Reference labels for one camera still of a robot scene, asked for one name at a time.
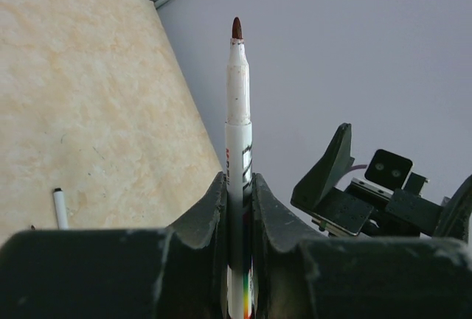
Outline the white red-end marker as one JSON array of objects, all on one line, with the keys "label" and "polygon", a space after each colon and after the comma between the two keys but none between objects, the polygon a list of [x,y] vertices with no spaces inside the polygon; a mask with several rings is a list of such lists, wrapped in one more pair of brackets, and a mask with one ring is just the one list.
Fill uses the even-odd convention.
[{"label": "white red-end marker", "polygon": [[252,123],[249,63],[238,17],[232,23],[226,80],[226,191],[230,318],[253,314],[251,271]]}]

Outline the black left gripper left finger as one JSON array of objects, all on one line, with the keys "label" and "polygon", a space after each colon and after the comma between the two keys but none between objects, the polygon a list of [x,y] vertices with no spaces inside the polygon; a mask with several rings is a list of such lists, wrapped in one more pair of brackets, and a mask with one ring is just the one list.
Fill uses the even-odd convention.
[{"label": "black left gripper left finger", "polygon": [[225,318],[226,187],[164,228],[34,230],[1,247],[3,318]]}]

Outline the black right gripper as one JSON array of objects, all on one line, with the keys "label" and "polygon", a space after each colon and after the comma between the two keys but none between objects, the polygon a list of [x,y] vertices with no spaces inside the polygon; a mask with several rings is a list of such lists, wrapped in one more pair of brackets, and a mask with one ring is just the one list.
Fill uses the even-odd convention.
[{"label": "black right gripper", "polygon": [[404,189],[389,192],[357,178],[340,190],[334,187],[355,161],[351,144],[352,125],[342,123],[323,156],[292,191],[291,205],[313,213],[313,223],[320,231],[330,236],[419,237],[434,233],[435,237],[469,239],[470,175],[444,207]]}]

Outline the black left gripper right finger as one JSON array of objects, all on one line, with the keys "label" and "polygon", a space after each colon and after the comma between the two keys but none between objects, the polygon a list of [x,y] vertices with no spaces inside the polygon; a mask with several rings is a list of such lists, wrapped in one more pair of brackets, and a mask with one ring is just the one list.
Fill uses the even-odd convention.
[{"label": "black left gripper right finger", "polygon": [[325,237],[253,177],[258,318],[469,318],[471,254],[452,238]]}]

